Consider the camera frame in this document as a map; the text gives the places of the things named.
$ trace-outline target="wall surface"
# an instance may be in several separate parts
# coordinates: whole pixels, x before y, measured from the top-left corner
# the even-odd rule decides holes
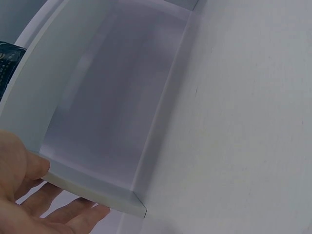
[[[0,40],[14,44],[46,0],[1,0]]]
[[[311,11],[198,2],[120,234],[312,234]]]

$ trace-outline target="white shelf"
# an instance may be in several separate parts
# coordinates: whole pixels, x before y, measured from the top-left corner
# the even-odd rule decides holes
[[[1,100],[0,128],[50,159],[48,182],[144,217],[130,187],[188,14],[115,2],[42,7],[17,41],[32,42]]]

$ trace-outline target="white cabinet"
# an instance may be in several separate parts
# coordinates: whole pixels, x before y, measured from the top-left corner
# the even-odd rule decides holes
[[[47,1],[0,128],[112,234],[309,234],[311,1],[168,1]]]

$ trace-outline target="finger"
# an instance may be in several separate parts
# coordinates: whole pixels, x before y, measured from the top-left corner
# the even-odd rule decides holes
[[[77,215],[81,214],[83,211],[90,209],[93,205],[94,202],[80,197],[72,201],[68,205],[52,212],[45,219],[53,223],[65,224],[71,219],[75,218]]]
[[[70,220],[67,226],[71,228],[74,234],[90,233],[96,224],[104,219],[110,211],[106,206],[97,205]]]
[[[37,192],[27,198],[21,206],[28,212],[29,215],[40,217],[46,212],[52,201],[62,192],[62,189],[46,183]]]
[[[26,195],[29,190],[40,185],[43,182],[43,179],[30,180],[25,178],[18,190],[14,194],[15,200],[20,199],[22,196]]]
[[[25,177],[31,180],[45,176],[50,169],[50,162],[32,152],[27,152],[27,170]]]

